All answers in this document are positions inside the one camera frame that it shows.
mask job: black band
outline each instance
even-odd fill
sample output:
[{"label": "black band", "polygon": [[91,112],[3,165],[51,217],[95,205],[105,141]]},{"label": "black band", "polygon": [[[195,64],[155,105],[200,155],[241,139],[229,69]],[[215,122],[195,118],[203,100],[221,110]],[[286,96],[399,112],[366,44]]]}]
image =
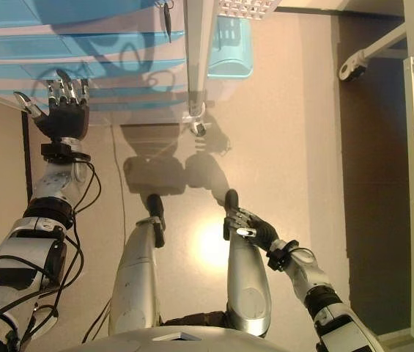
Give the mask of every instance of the black band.
[{"label": "black band", "polygon": [[73,209],[70,204],[54,197],[33,199],[23,214],[28,217],[49,218],[63,224],[67,229],[72,227]]},{"label": "black band", "polygon": [[269,260],[267,265],[271,267],[274,271],[283,271],[287,268],[291,260],[291,254],[289,253],[289,251],[294,247],[298,247],[299,245],[300,244],[298,243],[298,241],[293,240],[288,242],[283,249],[275,249],[273,252],[268,251],[267,257],[269,258]]},{"label": "black band", "polygon": [[341,303],[341,300],[337,296],[336,291],[328,286],[317,286],[313,288],[304,300],[304,305],[313,319],[321,309],[335,303]]}]

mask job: blue shelf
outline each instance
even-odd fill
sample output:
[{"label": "blue shelf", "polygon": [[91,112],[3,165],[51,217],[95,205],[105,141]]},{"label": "blue shelf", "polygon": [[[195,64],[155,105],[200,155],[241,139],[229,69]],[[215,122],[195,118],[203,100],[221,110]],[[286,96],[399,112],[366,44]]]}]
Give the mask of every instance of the blue shelf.
[{"label": "blue shelf", "polygon": [[[184,32],[171,34],[173,41]],[[165,33],[61,34],[0,36],[0,59],[52,59],[139,51],[169,44]]]},{"label": "blue shelf", "polygon": [[[170,100],[170,101],[137,101],[134,103],[107,103],[107,104],[90,104],[91,111],[132,111],[144,109],[159,109],[166,108],[180,103],[184,100]],[[44,104],[38,105],[42,110],[48,109]]]},{"label": "blue shelf", "polygon": [[93,21],[153,6],[155,0],[0,0],[0,28]]},{"label": "blue shelf", "polygon": [[0,65],[0,78],[55,79],[56,69],[65,70],[72,78],[110,78],[140,75],[169,70],[185,62],[184,59],[142,62],[59,62],[56,64]]},{"label": "blue shelf", "polygon": [[[149,95],[155,93],[166,93],[172,91],[179,91],[180,89],[187,89],[183,84],[177,86],[153,86],[153,87],[119,87],[119,88],[98,88],[90,89],[89,94],[91,98],[115,98],[115,97],[133,97],[137,95]],[[0,95],[12,95],[13,89],[0,89]],[[47,98],[48,93],[46,89],[28,89],[21,90],[29,97]]]}]

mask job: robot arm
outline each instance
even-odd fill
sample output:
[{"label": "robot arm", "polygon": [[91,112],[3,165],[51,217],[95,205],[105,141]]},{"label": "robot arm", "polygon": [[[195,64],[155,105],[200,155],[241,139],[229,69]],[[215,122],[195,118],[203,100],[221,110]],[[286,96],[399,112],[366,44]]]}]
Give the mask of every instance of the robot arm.
[{"label": "robot arm", "polygon": [[78,101],[68,75],[57,73],[61,79],[48,82],[49,116],[23,93],[15,93],[51,143],[42,145],[48,162],[45,174],[23,217],[0,245],[0,351],[19,351],[23,337],[34,327],[32,315],[38,298],[61,290],[67,253],[64,240],[73,226],[86,180],[89,156],[81,152],[80,139],[88,124],[87,96]]},{"label": "robot arm", "polygon": [[341,302],[311,250],[299,247],[297,241],[279,239],[270,224],[241,208],[228,212],[225,227],[267,251],[268,265],[274,271],[287,273],[297,298],[314,321],[318,352],[384,351],[358,316]]}]

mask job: blue container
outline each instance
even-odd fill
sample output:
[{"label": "blue container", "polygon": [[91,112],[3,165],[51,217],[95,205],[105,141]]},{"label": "blue container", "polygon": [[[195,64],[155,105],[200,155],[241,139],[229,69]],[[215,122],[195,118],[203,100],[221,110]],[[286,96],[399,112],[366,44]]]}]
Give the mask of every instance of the blue container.
[{"label": "blue container", "polygon": [[253,66],[250,21],[218,16],[208,78],[245,79],[252,74]]}]

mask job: black joint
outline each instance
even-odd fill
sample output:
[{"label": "black joint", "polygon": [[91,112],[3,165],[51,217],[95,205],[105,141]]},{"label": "black joint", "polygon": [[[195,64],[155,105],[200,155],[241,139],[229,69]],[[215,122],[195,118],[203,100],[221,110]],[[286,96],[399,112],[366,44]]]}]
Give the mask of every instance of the black joint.
[{"label": "black joint", "polygon": [[49,218],[63,224],[67,229],[73,225],[73,209],[70,204],[54,197],[33,199],[23,214],[28,217]]},{"label": "black joint", "polygon": [[90,162],[91,161],[91,156],[85,153],[79,153],[79,152],[72,152],[72,157],[81,159],[83,161],[87,161]]},{"label": "black joint", "polygon": [[268,251],[267,257],[269,258],[269,260],[267,265],[274,271],[283,271],[287,268],[291,260],[291,254],[289,253],[289,250],[291,248],[298,247],[299,245],[300,244],[298,243],[298,241],[293,240],[288,242],[283,249],[275,249],[274,251]]},{"label": "black joint", "polygon": [[226,219],[224,219],[223,222],[223,239],[229,241],[229,225]]},{"label": "black joint", "polygon": [[14,238],[54,238],[58,241],[65,239],[65,233],[60,226],[54,226],[52,231],[39,230],[39,229],[21,229],[14,231],[11,235]]},{"label": "black joint", "polygon": [[316,351],[317,352],[329,352],[329,350],[327,349],[327,347],[325,347],[323,342],[319,342],[316,344]]},{"label": "black joint", "polygon": [[59,282],[62,281],[66,255],[67,245],[63,241],[54,241],[45,259],[44,269],[57,278]]},{"label": "black joint", "polygon": [[341,303],[336,291],[331,287],[323,285],[310,290],[304,300],[304,305],[313,319],[322,309],[335,303]]},{"label": "black joint", "polygon": [[333,319],[332,321],[330,321],[329,323],[325,324],[325,325],[321,325],[320,322],[318,321],[315,324],[315,329],[316,329],[316,333],[322,337],[325,336],[329,333],[331,333],[332,331],[335,331],[339,328],[341,328],[342,326],[347,325],[348,323],[351,323],[353,321],[353,319],[348,316],[348,315],[340,315],[339,317]]},{"label": "black joint", "polygon": [[41,144],[40,154],[50,162],[71,163],[73,160],[71,146],[61,142]]},{"label": "black joint", "polygon": [[161,197],[157,194],[150,194],[147,197],[147,209],[149,211],[149,216],[157,216],[163,226],[162,230],[166,229],[166,223],[164,221],[164,207]]},{"label": "black joint", "polygon": [[235,189],[231,188],[226,192],[226,196],[224,197],[224,209],[226,212],[230,211],[231,209],[238,209],[239,208],[239,196]]},{"label": "black joint", "polygon": [[31,286],[37,270],[33,268],[0,268],[0,286],[25,290]]},{"label": "black joint", "polygon": [[163,227],[159,222],[153,224],[155,230],[155,247],[161,248],[164,246],[164,231]]}]

